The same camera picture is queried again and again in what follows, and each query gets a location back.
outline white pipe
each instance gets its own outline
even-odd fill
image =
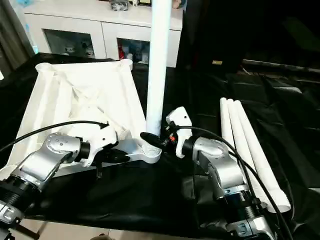
[[[229,117],[228,103],[225,97],[220,98],[220,117],[222,138],[235,147],[234,136],[232,134],[231,122]]]
[[[234,106],[236,107],[257,174],[264,183],[265,187],[268,189],[280,212],[283,213],[289,211],[291,209],[289,200],[284,191],[282,191],[279,187],[278,181],[268,163],[266,155],[259,143],[254,129],[250,124],[241,102],[239,100],[235,101]],[[267,209],[271,213],[276,212],[271,205],[268,205]]]
[[[157,136],[160,135],[164,103],[171,7],[171,0],[152,1],[146,131]],[[159,148],[146,142],[142,149],[151,157],[160,153]]]
[[[227,100],[227,106],[229,110],[229,116],[230,116],[230,121],[231,121],[231,126],[232,126],[232,132],[234,136],[234,142],[235,142],[235,147],[239,155],[242,157],[242,159],[250,165],[254,170],[255,165],[254,161],[251,157],[251,153],[246,141],[246,137],[244,134],[244,131],[242,129],[237,110],[234,105],[234,101],[232,99]],[[261,202],[267,204],[268,206],[271,205],[270,201],[268,200],[266,194],[264,193],[263,189],[259,185],[259,182],[256,180],[255,176],[248,171],[248,175],[254,190],[255,195],[260,199]]]

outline black cable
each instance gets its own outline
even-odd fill
[[[200,128],[200,127],[196,127],[196,126],[176,126],[176,127],[178,129],[194,129],[194,130],[202,131],[202,132],[205,132],[207,134],[210,134],[210,135],[214,136],[219,141],[225,143],[236,154],[236,158],[239,159],[240,164],[241,164],[241,166],[243,168],[243,173],[245,175],[245,178],[247,179],[247,183],[248,183],[248,187],[249,187],[249,190],[251,192],[251,195],[252,195],[253,198],[257,198],[257,196],[256,196],[256,194],[254,192],[254,188],[252,187],[252,183],[250,181],[248,171],[245,168],[244,160],[241,158],[241,156],[236,151],[236,149],[228,141],[224,140],[221,136],[215,134],[214,132],[206,130],[206,129],[203,129],[203,128]]]
[[[17,139],[15,139],[12,142],[8,143],[7,145],[3,146],[0,149],[0,152],[2,152],[3,150],[15,145],[16,143],[18,143],[18,142],[22,141],[23,139],[26,139],[26,138],[28,138],[28,137],[30,137],[32,135],[44,132],[44,131],[49,130],[49,129],[54,129],[54,128],[57,128],[57,127],[61,127],[61,126],[65,126],[65,125],[71,125],[71,124],[96,124],[96,125],[99,125],[100,128],[104,128],[104,127],[107,127],[109,125],[108,123],[102,123],[102,122],[98,122],[98,121],[87,121],[87,120],[66,121],[66,122],[62,122],[62,123],[58,123],[58,124],[53,124],[53,125],[50,125],[50,126],[42,127],[40,129],[31,131],[31,132],[29,132],[29,133],[27,133],[27,134],[25,134],[23,136],[18,137]]]
[[[240,154],[236,151],[236,149],[228,142],[226,141],[225,139],[223,139],[221,136],[215,134],[214,132],[212,131],[209,131],[209,130],[206,130],[206,129],[203,129],[201,127],[196,127],[196,126],[176,126],[177,129],[194,129],[194,130],[198,130],[198,131],[202,131],[204,133],[207,133],[207,134],[210,134],[212,136],[214,136],[215,138],[217,138],[219,141],[225,143],[234,153],[232,152],[229,152],[231,153],[231,155],[235,156],[240,164],[242,165],[243,167],[243,172],[244,172],[244,175],[247,179],[247,183],[248,183],[248,186],[249,186],[249,189],[250,189],[250,185],[251,182],[250,182],[250,178],[249,178],[249,175],[248,175],[248,171],[247,171],[247,168],[250,170],[250,172],[253,174],[253,176],[256,178],[256,180],[258,181],[258,183],[260,184],[261,188],[263,189],[263,191],[265,192],[265,195],[267,196],[267,198],[269,199],[272,207],[274,208],[276,214],[279,216],[281,222],[282,222],[282,225],[283,227],[285,228],[285,232],[287,234],[287,236],[289,237],[290,240],[294,240],[293,237],[292,237],[292,234],[290,232],[290,229],[286,223],[286,220],[284,219],[284,217],[282,216],[282,213],[280,212],[278,206],[276,205],[275,201],[273,200],[273,198],[271,197],[268,189],[266,188],[266,186],[264,185],[264,183],[262,182],[262,180],[260,179],[260,177],[258,176],[258,174],[252,169],[252,167],[246,163],[242,157],[240,156]],[[252,196],[255,196],[254,194],[254,191],[253,191],[253,188],[252,190],[250,189],[251,191],[251,194]]]

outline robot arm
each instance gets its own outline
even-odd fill
[[[29,154],[5,181],[0,181],[0,239],[11,235],[8,229],[21,222],[24,212],[62,163],[80,162],[89,167],[99,151],[117,143],[117,134],[111,126],[101,129],[88,141],[64,133],[50,134],[39,150]]]
[[[172,111],[166,121],[169,126],[192,125],[184,107]],[[151,139],[150,134],[141,134],[141,137],[147,142]],[[179,129],[176,137],[177,140],[171,133],[169,140],[164,142],[174,142],[177,157],[191,157],[207,174],[213,198],[224,211],[227,232],[241,239],[276,240],[265,217],[260,214],[258,199],[251,196],[242,169],[230,157],[227,146],[217,140],[194,137],[191,129]]]

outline black tablecloth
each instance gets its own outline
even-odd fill
[[[0,83],[4,145],[16,137],[37,77],[38,63],[94,59],[38,54]],[[148,67],[135,64],[133,79],[146,112]],[[218,134],[221,97],[241,100],[292,210],[285,214],[296,240],[320,239],[320,85],[254,75],[216,75],[167,69],[163,116],[185,106],[194,126]],[[2,163],[10,151],[2,152]],[[225,238],[223,215],[208,181],[194,175],[189,158],[163,154],[158,163],[130,162],[55,178],[28,218],[183,237]]]

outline tile floor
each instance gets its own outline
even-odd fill
[[[89,226],[70,225],[63,223],[47,222],[24,219],[22,225],[26,228],[40,232],[39,240],[90,240],[100,234],[109,235],[113,240],[191,240],[182,238],[153,234],[146,232],[122,231]],[[14,230],[11,230],[16,240],[31,240]]]

